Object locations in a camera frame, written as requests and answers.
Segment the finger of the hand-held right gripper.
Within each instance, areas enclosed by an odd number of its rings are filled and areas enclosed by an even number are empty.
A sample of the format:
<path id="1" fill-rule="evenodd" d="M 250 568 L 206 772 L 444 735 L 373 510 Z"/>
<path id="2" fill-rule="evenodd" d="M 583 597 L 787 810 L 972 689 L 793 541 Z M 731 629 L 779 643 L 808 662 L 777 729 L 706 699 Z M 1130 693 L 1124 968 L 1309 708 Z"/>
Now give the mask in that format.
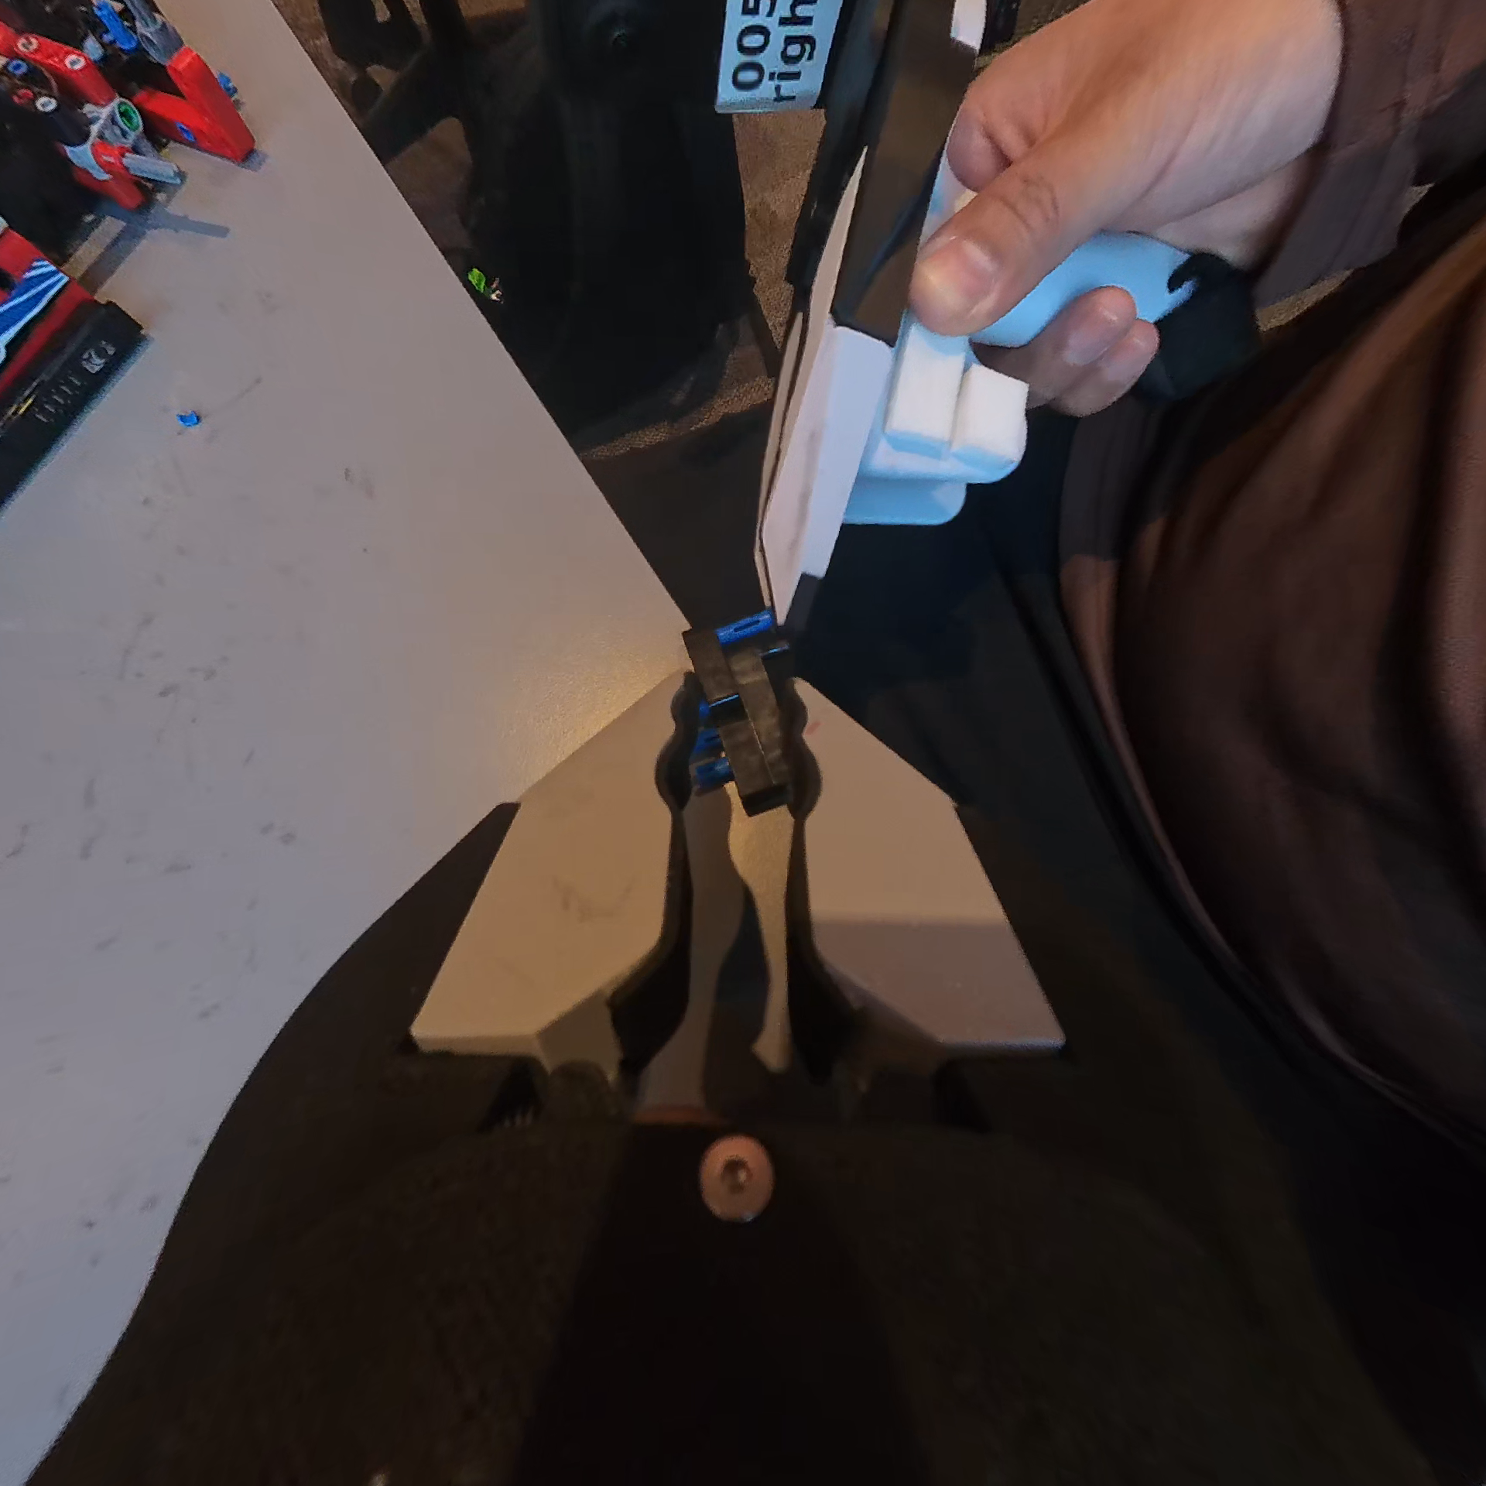
<path id="1" fill-rule="evenodd" d="M 843 525 L 939 525 L 970 485 L 1028 446 L 1028 385 L 981 366 L 966 339 L 912 317 L 899 344 L 829 312 L 856 214 L 864 154 L 787 337 L 758 496 L 758 581 L 779 622 L 800 622 Z"/>

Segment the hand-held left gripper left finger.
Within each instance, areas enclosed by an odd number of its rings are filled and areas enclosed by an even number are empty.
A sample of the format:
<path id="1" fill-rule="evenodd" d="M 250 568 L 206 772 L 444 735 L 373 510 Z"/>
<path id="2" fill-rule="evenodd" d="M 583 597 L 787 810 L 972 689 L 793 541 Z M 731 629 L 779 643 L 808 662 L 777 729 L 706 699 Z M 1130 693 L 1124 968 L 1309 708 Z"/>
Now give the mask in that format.
<path id="1" fill-rule="evenodd" d="M 656 683 L 521 795 L 410 1028 L 419 1051 L 619 1074 L 608 997 L 664 930 L 677 693 Z"/>

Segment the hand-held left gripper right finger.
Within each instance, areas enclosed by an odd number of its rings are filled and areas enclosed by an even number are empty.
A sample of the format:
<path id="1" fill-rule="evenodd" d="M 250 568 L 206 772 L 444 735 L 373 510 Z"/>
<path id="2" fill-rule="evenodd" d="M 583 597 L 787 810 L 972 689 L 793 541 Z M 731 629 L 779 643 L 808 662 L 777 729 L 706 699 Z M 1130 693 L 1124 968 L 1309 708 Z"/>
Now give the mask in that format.
<path id="1" fill-rule="evenodd" d="M 785 1008 L 798 1064 L 866 1078 L 1062 1051 L 949 795 L 810 683 L 793 695 Z"/>

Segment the black beam assembly blue pins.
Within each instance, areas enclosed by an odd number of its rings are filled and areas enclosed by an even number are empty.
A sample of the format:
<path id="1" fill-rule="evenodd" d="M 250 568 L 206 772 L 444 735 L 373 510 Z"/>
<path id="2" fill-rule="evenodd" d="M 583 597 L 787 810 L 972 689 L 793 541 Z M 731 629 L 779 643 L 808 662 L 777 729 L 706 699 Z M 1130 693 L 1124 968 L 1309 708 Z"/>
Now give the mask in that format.
<path id="1" fill-rule="evenodd" d="M 700 697 L 689 756 L 698 793 L 733 787 L 745 814 L 791 808 L 795 762 L 789 733 L 793 654 L 777 624 L 762 637 L 721 647 L 716 627 L 683 637 Z"/>

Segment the light grey desk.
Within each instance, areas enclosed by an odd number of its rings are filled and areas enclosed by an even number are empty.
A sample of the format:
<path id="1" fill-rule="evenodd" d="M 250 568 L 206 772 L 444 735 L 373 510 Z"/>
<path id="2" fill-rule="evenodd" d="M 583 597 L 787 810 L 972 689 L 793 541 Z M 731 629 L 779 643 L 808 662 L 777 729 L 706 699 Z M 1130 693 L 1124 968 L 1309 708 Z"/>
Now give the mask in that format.
<path id="1" fill-rule="evenodd" d="M 3 1482 L 290 1012 L 687 625 L 277 8 L 165 11 L 258 158 L 186 163 L 3 508 Z"/>

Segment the person's right hand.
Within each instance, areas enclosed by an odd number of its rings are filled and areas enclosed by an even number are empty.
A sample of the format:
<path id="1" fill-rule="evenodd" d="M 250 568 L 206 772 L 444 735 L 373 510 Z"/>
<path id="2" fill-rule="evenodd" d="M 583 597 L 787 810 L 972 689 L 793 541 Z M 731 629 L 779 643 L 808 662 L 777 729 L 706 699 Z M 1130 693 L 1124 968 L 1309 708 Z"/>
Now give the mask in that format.
<path id="1" fill-rule="evenodd" d="M 970 337 L 1097 233 L 1257 269 L 1307 187 L 1341 44 L 1330 2 L 1089 2 L 1001 52 L 949 133 L 972 198 L 920 250 L 918 321 Z"/>

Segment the person's brown shirt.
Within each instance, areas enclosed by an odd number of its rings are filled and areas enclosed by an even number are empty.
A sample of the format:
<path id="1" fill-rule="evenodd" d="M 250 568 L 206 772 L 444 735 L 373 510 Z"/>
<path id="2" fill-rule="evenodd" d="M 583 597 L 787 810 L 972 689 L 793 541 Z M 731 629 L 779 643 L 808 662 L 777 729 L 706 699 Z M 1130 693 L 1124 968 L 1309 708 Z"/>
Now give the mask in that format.
<path id="1" fill-rule="evenodd" d="M 1482 163 L 1228 377 L 1078 450 L 1060 547 L 1201 933 L 1482 1159 Z"/>

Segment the red toy brick car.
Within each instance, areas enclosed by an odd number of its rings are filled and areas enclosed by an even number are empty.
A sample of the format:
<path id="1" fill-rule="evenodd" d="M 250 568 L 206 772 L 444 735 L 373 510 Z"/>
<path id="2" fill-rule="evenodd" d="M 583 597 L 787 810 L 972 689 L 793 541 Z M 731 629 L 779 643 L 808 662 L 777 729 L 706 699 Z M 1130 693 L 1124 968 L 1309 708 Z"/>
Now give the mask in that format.
<path id="1" fill-rule="evenodd" d="M 231 81 L 157 4 L 2 4 L 5 504 L 144 341 L 65 264 L 104 208 L 134 215 L 181 187 L 171 144 L 256 150 Z"/>

